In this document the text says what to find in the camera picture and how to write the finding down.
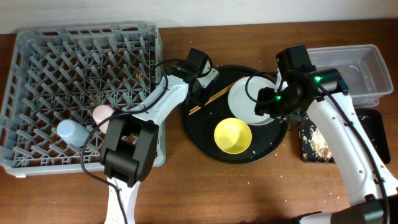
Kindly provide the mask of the wooden chopstick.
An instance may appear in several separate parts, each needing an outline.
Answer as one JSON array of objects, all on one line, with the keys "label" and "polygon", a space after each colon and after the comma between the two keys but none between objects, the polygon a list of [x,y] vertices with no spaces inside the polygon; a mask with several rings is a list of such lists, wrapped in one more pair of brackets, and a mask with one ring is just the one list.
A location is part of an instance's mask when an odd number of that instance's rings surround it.
[{"label": "wooden chopstick", "polygon": [[227,93],[228,91],[230,91],[230,89],[232,88],[232,86],[236,83],[233,82],[232,84],[228,85],[227,87],[225,87],[224,89],[222,89],[221,91],[219,91],[218,93],[216,93],[215,95],[211,96],[210,99],[205,103],[204,107],[206,105],[209,105],[210,103],[212,103],[213,101],[215,101],[217,98],[221,97],[222,95],[224,95],[225,93]]},{"label": "wooden chopstick", "polygon": [[188,115],[191,116],[191,115],[193,115],[193,114],[196,113],[197,111],[200,111],[200,110],[203,109],[203,108],[204,108],[204,106],[203,106],[203,107],[196,106],[196,107],[192,108],[192,109],[189,111]]}]

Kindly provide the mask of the yellow bowl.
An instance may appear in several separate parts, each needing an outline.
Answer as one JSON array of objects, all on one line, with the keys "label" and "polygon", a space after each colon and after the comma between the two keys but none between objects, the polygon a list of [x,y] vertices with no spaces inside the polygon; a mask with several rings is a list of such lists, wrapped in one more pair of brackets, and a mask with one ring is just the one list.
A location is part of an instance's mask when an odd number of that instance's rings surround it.
[{"label": "yellow bowl", "polygon": [[220,121],[213,134],[216,145],[227,154],[243,153],[252,142],[250,127],[238,118]]}]

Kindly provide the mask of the pink plastic cup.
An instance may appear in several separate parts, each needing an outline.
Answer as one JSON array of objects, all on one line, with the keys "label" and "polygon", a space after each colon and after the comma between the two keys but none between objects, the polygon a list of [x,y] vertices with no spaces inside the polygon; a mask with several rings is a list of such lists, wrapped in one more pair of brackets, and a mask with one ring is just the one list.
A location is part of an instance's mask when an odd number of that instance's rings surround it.
[{"label": "pink plastic cup", "polygon": [[[114,113],[114,110],[107,105],[99,105],[93,110],[93,119],[96,125],[99,125],[104,119],[110,117]],[[99,127],[99,130],[106,134],[108,128],[109,121],[105,122],[103,125]]]}]

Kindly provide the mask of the light blue plastic cup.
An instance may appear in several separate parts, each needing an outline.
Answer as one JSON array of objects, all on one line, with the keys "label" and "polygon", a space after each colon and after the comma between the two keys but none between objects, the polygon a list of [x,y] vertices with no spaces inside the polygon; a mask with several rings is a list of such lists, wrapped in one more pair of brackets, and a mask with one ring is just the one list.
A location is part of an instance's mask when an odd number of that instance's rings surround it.
[{"label": "light blue plastic cup", "polygon": [[82,124],[65,119],[57,125],[57,134],[67,144],[82,147],[89,135],[89,131]]}]

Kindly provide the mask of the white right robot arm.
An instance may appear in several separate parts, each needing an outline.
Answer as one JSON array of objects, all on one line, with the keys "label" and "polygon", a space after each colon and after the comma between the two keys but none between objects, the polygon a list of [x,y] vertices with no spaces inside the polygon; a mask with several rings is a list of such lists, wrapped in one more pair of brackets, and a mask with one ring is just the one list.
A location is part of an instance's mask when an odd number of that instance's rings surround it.
[{"label": "white right robot arm", "polygon": [[303,73],[289,70],[281,78],[283,90],[258,91],[255,114],[285,119],[299,111],[320,130],[339,168],[349,208],[315,212],[294,223],[390,223],[389,201],[397,196],[397,179],[389,172],[363,129],[348,86],[335,68]]}]

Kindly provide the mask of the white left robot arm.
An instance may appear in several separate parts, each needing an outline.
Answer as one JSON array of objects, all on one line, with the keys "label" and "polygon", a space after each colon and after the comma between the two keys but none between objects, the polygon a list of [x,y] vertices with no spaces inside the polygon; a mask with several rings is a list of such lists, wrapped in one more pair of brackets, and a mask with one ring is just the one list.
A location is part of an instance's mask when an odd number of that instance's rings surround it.
[{"label": "white left robot arm", "polygon": [[154,165],[160,125],[187,98],[190,86],[167,75],[143,103],[100,123],[107,126],[100,154],[110,184],[106,223],[135,222],[139,185]]}]

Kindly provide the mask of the clear plastic waste bin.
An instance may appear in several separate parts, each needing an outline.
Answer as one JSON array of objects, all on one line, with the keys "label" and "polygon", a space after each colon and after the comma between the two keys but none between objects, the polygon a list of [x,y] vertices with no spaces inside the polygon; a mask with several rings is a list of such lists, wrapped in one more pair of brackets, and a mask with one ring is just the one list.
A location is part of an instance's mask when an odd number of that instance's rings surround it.
[{"label": "clear plastic waste bin", "polygon": [[373,107],[394,91],[390,73],[377,46],[348,45],[308,49],[317,70],[337,69],[357,108]]}]

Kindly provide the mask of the grey plastic dishwasher rack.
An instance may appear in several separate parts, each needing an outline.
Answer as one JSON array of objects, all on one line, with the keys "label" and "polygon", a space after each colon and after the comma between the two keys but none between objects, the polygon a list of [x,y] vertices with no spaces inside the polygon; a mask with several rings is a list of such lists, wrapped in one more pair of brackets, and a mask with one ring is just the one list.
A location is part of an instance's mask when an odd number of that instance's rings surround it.
[{"label": "grey plastic dishwasher rack", "polygon": [[[1,166],[15,177],[103,170],[99,105],[129,110],[160,80],[153,23],[24,30],[17,34],[1,105]],[[70,119],[94,131],[86,149],[57,134]]]}]

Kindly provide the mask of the round black tray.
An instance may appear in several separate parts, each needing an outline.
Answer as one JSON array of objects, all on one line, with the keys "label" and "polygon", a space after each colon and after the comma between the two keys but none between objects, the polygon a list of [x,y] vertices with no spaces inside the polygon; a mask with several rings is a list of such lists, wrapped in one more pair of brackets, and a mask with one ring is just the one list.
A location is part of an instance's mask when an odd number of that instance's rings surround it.
[{"label": "round black tray", "polygon": [[262,126],[252,126],[251,145],[243,153],[227,154],[215,143],[213,134],[216,125],[233,114],[228,106],[228,94],[225,93],[200,111],[189,116],[188,112],[195,106],[184,103],[182,106],[182,123],[192,143],[211,158],[229,164],[247,164],[258,161],[272,153],[283,141],[289,125],[272,121]]}]

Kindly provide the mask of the white round plate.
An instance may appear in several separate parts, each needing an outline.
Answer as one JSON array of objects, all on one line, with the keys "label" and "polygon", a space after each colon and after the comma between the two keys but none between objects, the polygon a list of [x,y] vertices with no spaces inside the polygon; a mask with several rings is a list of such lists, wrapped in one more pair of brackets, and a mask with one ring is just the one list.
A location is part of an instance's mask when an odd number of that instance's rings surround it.
[{"label": "white round plate", "polygon": [[[254,112],[256,103],[249,99],[245,91],[248,79],[249,77],[245,77],[238,80],[230,89],[228,93],[229,109],[236,118],[246,124],[254,126],[268,124],[273,121],[268,114],[258,116]],[[248,92],[253,98],[257,98],[258,91],[265,87],[275,88],[275,84],[266,78],[255,76],[248,84]]]}]

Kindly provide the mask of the food scraps pile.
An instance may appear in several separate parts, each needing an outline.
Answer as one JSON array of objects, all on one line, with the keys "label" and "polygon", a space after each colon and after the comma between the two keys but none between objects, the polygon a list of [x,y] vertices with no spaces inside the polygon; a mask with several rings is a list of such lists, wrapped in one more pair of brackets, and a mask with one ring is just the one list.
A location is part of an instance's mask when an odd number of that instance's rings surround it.
[{"label": "food scraps pile", "polygon": [[334,163],[325,138],[308,117],[301,125],[299,134],[304,162]]}]

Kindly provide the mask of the black rectangular tray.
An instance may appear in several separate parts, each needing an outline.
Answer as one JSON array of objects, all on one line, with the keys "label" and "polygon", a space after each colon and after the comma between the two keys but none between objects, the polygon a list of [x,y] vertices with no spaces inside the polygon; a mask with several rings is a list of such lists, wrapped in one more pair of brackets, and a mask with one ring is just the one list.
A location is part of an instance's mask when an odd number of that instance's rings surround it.
[{"label": "black rectangular tray", "polygon": [[367,108],[356,108],[355,111],[383,163],[390,163],[391,157],[380,112]]}]

